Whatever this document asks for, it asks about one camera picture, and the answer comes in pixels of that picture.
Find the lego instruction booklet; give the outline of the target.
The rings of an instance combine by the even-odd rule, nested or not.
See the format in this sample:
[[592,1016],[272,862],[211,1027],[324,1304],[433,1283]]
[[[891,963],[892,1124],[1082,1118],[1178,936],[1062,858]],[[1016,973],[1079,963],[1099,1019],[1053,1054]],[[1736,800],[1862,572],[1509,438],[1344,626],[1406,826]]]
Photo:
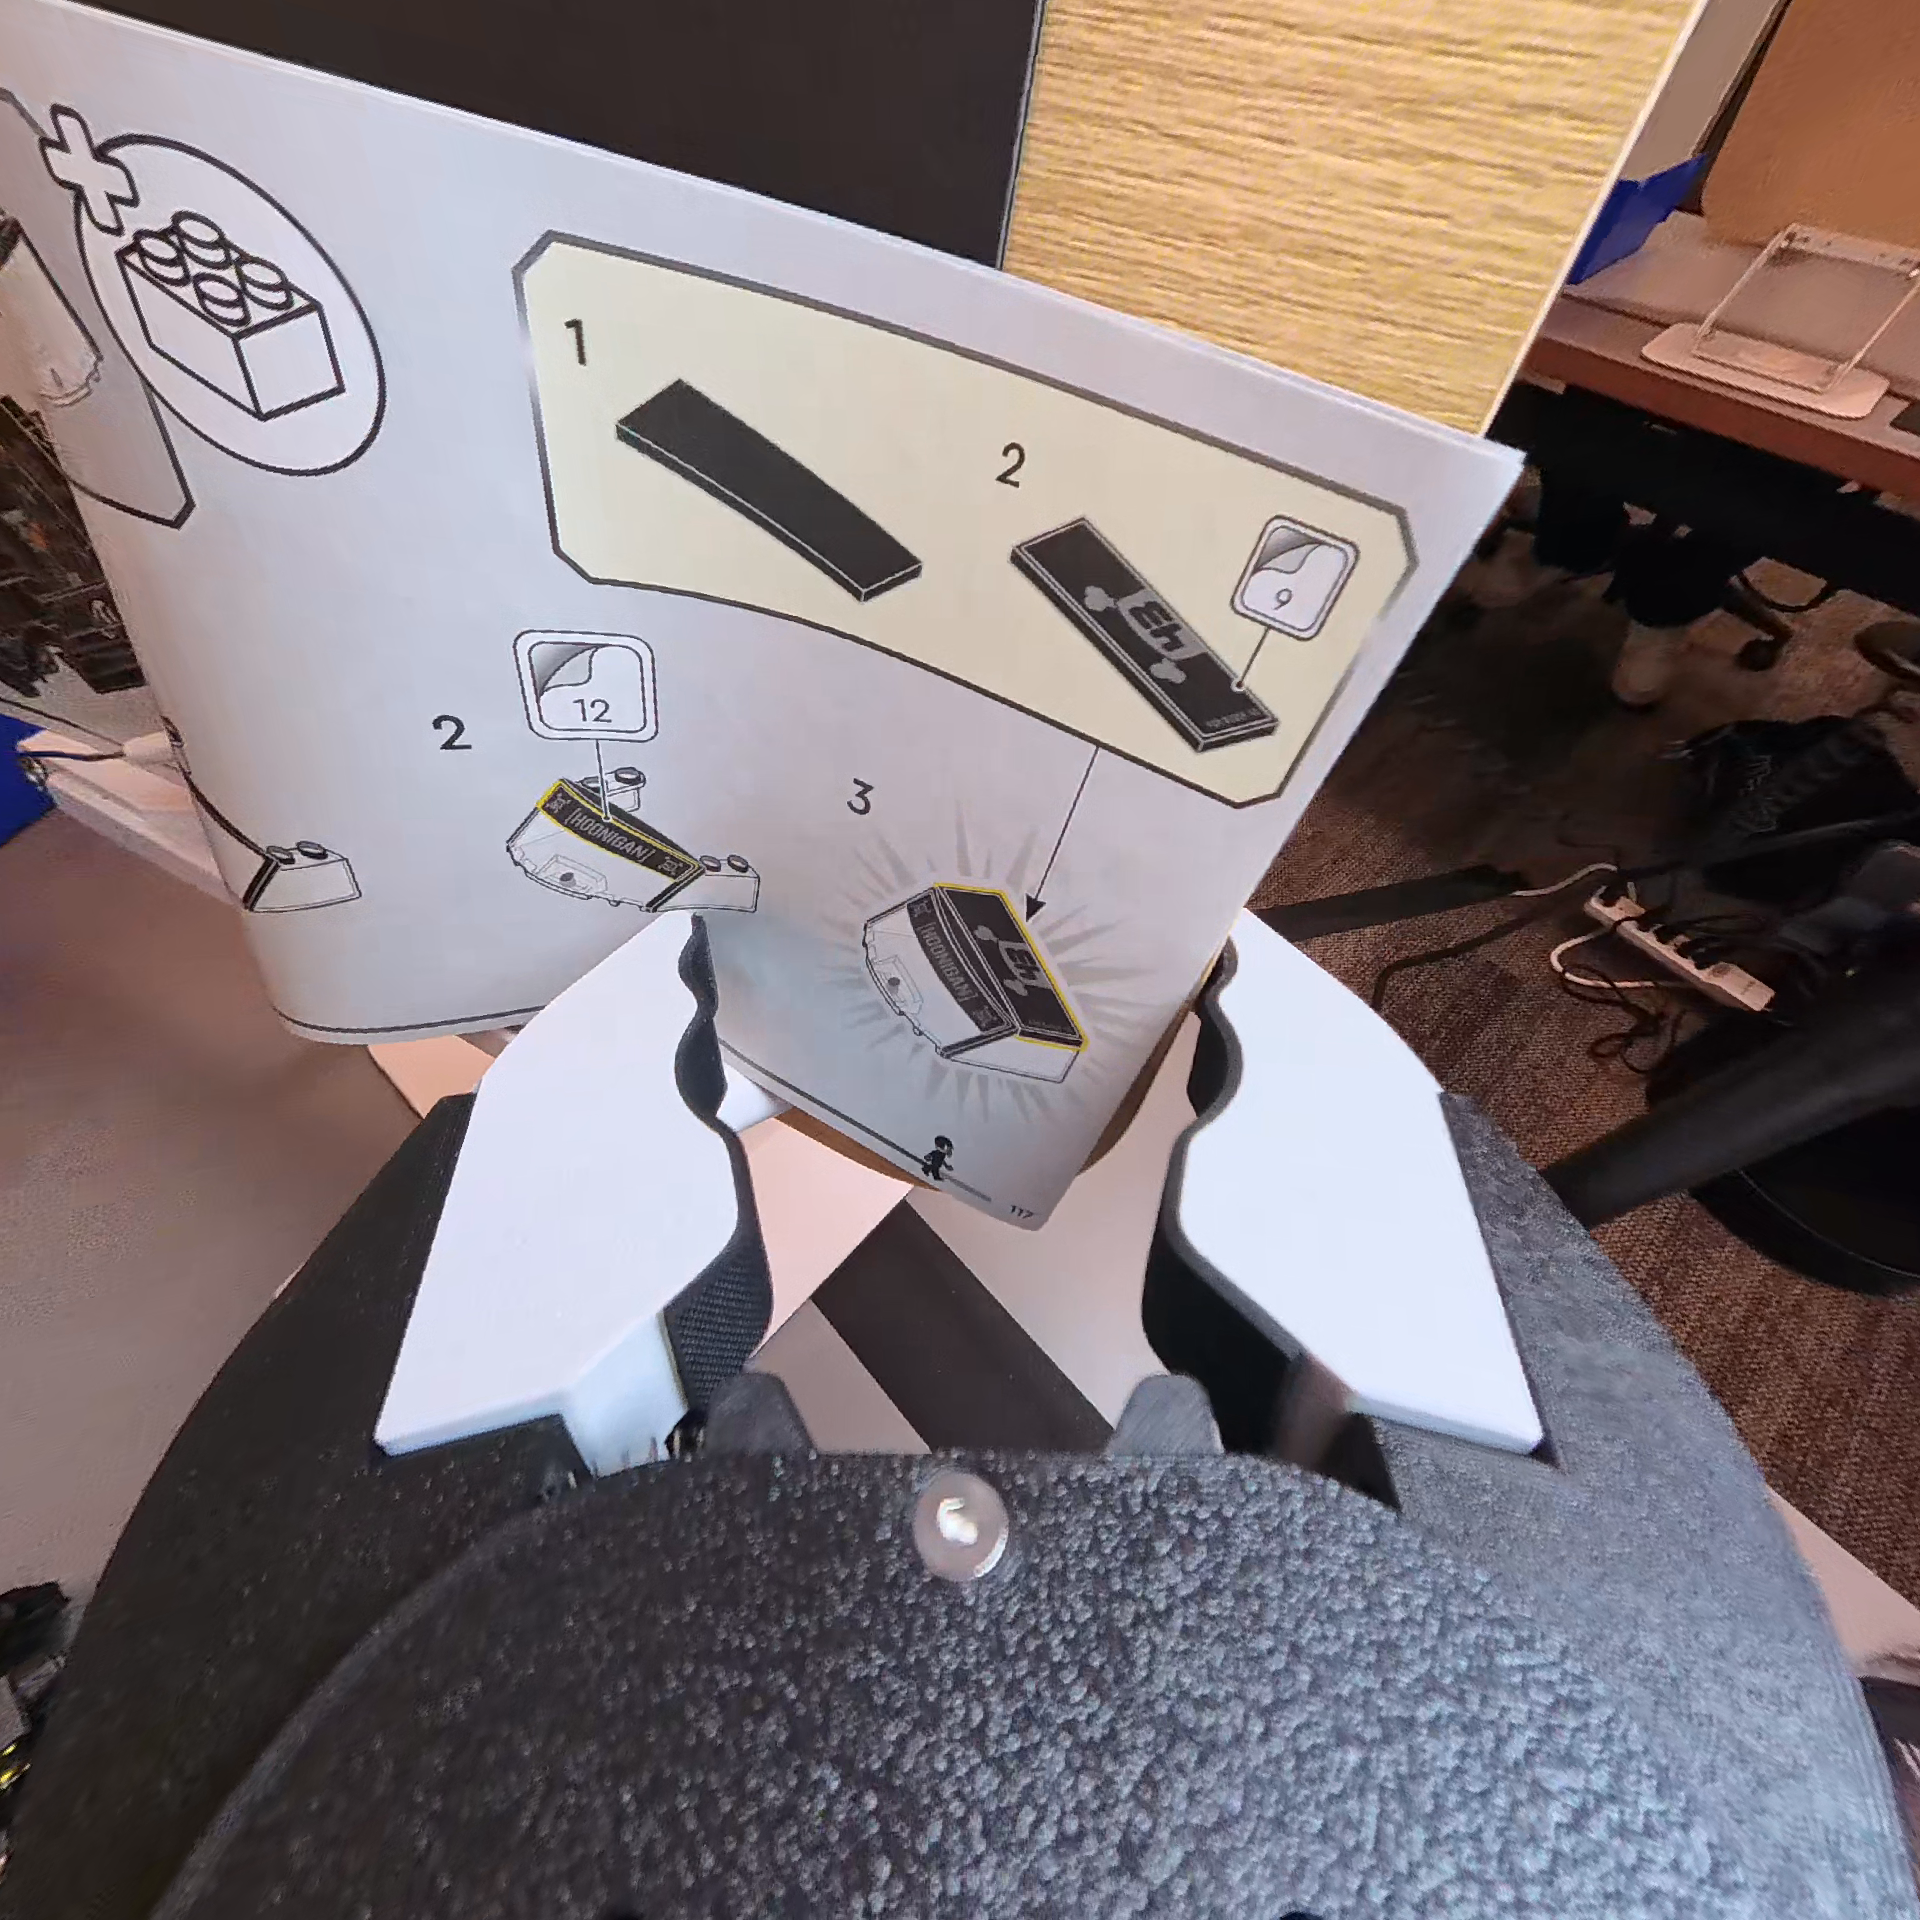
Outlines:
[[1028,1229],[1512,489],[813,209],[4,4],[4,326],[282,1019],[704,924],[730,1059]]

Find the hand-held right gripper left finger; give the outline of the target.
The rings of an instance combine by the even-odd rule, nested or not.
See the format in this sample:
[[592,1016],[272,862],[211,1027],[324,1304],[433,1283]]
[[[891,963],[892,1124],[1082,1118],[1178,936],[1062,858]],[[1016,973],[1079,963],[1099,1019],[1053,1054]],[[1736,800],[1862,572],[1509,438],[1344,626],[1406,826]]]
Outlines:
[[586,1469],[667,1454],[770,1331],[704,918],[635,933],[493,1061],[378,1414],[391,1456],[559,1419]]

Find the tan curved panel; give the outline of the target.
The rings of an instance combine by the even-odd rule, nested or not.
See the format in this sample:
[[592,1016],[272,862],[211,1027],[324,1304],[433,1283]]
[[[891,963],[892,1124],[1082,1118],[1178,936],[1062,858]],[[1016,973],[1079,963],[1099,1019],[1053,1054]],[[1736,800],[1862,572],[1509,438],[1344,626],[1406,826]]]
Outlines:
[[1046,4],[1003,266],[1485,430],[1700,12]]

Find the white booklet stand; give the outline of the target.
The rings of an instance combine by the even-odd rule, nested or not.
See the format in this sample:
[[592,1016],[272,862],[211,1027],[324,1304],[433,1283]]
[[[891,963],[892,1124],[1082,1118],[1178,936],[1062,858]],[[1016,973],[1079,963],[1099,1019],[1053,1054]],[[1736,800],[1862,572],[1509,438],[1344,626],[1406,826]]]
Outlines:
[[1795,221],[1702,318],[1666,326],[1641,358],[1827,419],[1866,419],[1892,389],[1874,355],[1916,292],[1914,248]]
[[1039,1231],[1004,1228],[967,1206],[909,1187],[886,1172],[855,1164],[813,1122],[770,1116],[744,1135],[756,1196],[769,1206],[764,1229],[774,1278],[774,1325],[810,1298],[862,1235],[907,1201],[911,1220],[935,1229],[995,1298],[1027,1318],[1033,1337],[1065,1359],[1074,1328],[1092,1318],[1092,1300],[1141,1309],[1141,1282],[1158,1209],[1158,1187],[1178,1127],[1191,1120],[1185,1084],[1194,1051],[1191,1027],[1164,1042],[1154,1078],[1168,1089],[1134,1098],[1145,1127],[1118,1144],[1068,1193]]

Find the white power strip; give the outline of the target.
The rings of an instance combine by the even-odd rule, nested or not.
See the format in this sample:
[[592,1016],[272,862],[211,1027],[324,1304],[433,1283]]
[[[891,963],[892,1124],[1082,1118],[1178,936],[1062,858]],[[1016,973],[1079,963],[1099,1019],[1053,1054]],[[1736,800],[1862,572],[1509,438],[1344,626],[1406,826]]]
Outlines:
[[1549,971],[1573,996],[1644,996],[1687,991],[1710,1006],[1764,1016],[1778,991],[1735,956],[1747,936],[1715,918],[1666,918],[1644,898],[1641,882],[1610,862],[1591,862],[1524,899],[1578,895],[1585,930],[1549,950]]

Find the large black panel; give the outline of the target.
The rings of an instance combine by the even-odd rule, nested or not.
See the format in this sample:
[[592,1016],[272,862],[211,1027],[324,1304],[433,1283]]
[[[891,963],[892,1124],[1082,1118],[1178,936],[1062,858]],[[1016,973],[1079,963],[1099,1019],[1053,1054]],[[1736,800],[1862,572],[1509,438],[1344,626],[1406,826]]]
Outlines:
[[1043,2],[104,2],[997,268]]

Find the blue storage bin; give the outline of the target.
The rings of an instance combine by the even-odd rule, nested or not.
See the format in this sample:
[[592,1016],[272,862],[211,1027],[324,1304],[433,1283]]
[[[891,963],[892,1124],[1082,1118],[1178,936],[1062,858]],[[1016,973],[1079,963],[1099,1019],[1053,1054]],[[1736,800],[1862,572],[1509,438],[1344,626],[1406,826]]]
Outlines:
[[1708,153],[1688,155],[1642,178],[1620,178],[1608,189],[1564,276],[1578,286],[1641,251],[1675,214],[1699,209]]

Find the wooden desk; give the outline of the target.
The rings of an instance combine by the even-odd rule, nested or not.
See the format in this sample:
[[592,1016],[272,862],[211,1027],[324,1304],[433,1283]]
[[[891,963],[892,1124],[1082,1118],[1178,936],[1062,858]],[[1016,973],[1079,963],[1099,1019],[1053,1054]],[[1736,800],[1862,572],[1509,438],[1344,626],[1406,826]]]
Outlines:
[[1862,489],[1916,507],[1916,432],[1896,415],[1916,403],[1919,319],[1884,336],[1874,366],[1889,394],[1864,419],[1837,419],[1666,372],[1641,349],[1670,324],[1700,319],[1761,249],[1719,241],[1692,212],[1673,214],[1635,251],[1564,287],[1550,304],[1523,364],[1523,377],[1549,387],[1585,387],[1663,419],[1820,467]]

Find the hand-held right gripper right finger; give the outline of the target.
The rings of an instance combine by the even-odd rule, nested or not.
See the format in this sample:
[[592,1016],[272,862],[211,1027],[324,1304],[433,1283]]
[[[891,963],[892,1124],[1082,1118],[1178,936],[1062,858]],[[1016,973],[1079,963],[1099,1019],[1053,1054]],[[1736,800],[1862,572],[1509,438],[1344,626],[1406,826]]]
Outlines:
[[1194,1016],[1143,1325],[1225,1449],[1322,1469],[1368,1417],[1534,1454],[1545,1421],[1434,1073],[1251,912]]

